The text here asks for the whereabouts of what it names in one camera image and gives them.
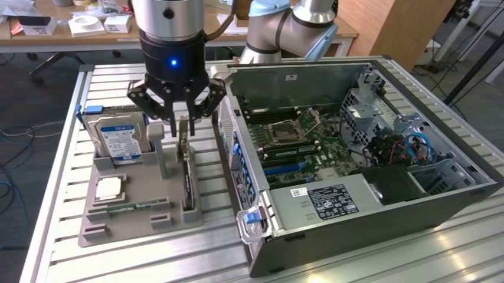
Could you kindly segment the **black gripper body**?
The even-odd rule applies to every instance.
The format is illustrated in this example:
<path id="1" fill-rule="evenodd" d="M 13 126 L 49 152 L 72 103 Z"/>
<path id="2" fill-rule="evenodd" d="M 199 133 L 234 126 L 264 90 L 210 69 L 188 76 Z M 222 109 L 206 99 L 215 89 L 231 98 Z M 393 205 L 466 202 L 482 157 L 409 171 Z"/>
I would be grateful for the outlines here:
<path id="1" fill-rule="evenodd" d="M 182 41 L 152 39 L 139 32 L 147 69 L 145 86 L 169 101 L 194 101 L 208 85 L 204 32 Z"/>

